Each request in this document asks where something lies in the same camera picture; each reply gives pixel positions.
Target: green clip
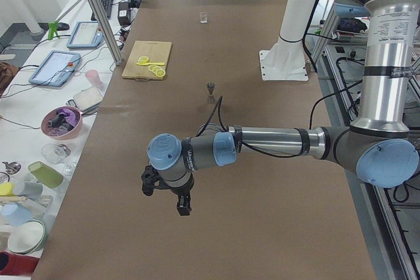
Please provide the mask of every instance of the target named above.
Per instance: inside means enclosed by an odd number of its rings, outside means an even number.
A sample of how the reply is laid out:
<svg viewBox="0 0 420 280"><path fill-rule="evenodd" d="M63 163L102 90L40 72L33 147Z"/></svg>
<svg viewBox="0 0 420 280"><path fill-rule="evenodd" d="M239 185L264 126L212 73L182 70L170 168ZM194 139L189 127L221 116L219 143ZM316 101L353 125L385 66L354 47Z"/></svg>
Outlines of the green clip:
<svg viewBox="0 0 420 280"><path fill-rule="evenodd" d="M58 32L57 32L57 29L58 29L58 22L57 21L48 23L48 27L49 27L49 32L48 32L48 39L49 40L53 39L54 35L56 35L58 38L60 38L60 36L58 35Z"/></svg>

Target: red cup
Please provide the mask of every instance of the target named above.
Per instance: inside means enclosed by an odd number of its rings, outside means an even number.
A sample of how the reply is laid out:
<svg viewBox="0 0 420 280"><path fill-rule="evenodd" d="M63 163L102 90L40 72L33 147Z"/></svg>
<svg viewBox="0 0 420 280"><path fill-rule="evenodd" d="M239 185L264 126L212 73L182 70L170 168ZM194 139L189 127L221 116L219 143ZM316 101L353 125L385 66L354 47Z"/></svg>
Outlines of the red cup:
<svg viewBox="0 0 420 280"><path fill-rule="evenodd" d="M0 252L0 275L31 276L38 265L39 258Z"/></svg>

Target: keyboard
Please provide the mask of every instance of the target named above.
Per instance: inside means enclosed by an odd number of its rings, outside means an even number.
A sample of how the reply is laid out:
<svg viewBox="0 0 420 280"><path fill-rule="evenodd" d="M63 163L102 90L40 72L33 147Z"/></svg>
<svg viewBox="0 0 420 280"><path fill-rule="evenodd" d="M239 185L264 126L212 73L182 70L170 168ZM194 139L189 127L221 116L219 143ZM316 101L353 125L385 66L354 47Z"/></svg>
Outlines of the keyboard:
<svg viewBox="0 0 420 280"><path fill-rule="evenodd" d="M111 18L111 11L112 11L112 0L100 0L102 2L102 6L104 6L104 10L106 13L107 18ZM92 21L96 21L95 15L92 12L91 16Z"/></svg>

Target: green plastic cup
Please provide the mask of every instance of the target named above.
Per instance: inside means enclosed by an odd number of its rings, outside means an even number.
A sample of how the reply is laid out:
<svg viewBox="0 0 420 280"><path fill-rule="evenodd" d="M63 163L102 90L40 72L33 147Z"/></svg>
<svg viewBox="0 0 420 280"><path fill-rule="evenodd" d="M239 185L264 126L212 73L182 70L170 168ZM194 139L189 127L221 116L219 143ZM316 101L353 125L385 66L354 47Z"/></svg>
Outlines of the green plastic cup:
<svg viewBox="0 0 420 280"><path fill-rule="evenodd" d="M61 185L64 179L59 172L39 161L32 163L28 169L42 184L51 189Z"/></svg>

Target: blue joint cap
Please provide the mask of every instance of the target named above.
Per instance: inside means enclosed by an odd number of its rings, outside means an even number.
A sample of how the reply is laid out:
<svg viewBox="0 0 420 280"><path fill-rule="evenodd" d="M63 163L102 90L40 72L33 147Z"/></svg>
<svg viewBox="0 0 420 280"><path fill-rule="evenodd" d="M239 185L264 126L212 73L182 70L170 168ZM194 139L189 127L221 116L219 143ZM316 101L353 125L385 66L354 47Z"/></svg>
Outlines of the blue joint cap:
<svg viewBox="0 0 420 280"><path fill-rule="evenodd" d="M358 16L370 16L370 12L363 6L334 4L334 11L341 18L356 18Z"/></svg>
<svg viewBox="0 0 420 280"><path fill-rule="evenodd" d="M234 137L229 132L218 132L213 141L213 155L218 166L236 161Z"/></svg>
<svg viewBox="0 0 420 280"><path fill-rule="evenodd" d="M404 139L388 139L370 147L357 162L356 173L364 182L392 188L413 176L419 164L415 147Z"/></svg>
<svg viewBox="0 0 420 280"><path fill-rule="evenodd" d="M147 155L157 170L172 167L181 155L181 141L173 134L159 134L149 142Z"/></svg>

